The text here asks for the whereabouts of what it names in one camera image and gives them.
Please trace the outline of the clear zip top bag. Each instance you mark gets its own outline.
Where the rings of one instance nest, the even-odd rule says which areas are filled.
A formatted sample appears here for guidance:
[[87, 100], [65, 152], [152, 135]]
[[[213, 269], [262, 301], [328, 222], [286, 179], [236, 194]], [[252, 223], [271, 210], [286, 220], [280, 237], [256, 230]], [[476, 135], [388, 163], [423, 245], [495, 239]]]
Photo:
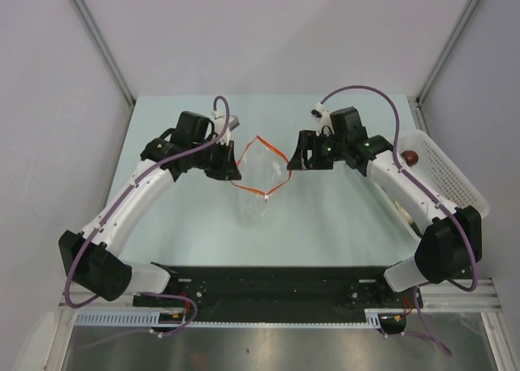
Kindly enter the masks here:
[[272, 143], [255, 136], [236, 164], [241, 180], [232, 181], [231, 185], [240, 226], [264, 228], [280, 224], [292, 178], [292, 172], [287, 170], [287, 156]]

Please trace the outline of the white cauliflower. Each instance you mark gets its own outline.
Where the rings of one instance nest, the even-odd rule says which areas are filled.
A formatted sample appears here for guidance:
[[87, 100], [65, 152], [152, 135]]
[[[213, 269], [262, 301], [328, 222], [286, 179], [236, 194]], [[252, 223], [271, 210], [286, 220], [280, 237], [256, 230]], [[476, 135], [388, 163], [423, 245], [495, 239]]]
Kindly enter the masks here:
[[412, 220], [410, 214], [404, 209], [404, 207], [398, 201], [393, 201], [393, 204], [396, 206], [397, 211], [406, 221]]

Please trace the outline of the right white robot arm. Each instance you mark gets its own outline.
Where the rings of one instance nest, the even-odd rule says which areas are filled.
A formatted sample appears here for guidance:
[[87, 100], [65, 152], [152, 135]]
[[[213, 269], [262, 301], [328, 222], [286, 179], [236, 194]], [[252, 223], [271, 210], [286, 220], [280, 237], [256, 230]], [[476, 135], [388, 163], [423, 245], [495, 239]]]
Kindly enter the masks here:
[[472, 205], [461, 206], [423, 182], [394, 154], [383, 136], [368, 136], [358, 110], [348, 107], [332, 113], [315, 108], [316, 130], [302, 130], [287, 165], [289, 171], [330, 170], [335, 162], [380, 186], [411, 216], [421, 239], [412, 257], [383, 272], [375, 298], [393, 307], [405, 290], [424, 283], [442, 283], [482, 258], [482, 216]]

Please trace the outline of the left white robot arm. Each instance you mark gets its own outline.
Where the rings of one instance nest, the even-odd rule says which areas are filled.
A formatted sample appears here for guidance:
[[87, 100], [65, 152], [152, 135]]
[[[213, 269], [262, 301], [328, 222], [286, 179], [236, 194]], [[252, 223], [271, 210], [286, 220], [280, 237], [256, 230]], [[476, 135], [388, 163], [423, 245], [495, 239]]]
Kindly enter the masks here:
[[211, 117], [184, 111], [175, 127], [151, 140], [136, 169], [113, 201], [77, 233], [65, 231], [58, 247], [67, 274], [65, 299], [72, 301], [76, 283], [107, 301], [126, 292], [147, 294], [161, 305], [174, 304], [179, 285], [172, 272], [157, 263], [131, 263], [120, 257], [137, 223], [151, 205], [183, 174], [199, 169], [210, 178], [238, 181], [234, 142], [235, 115]]

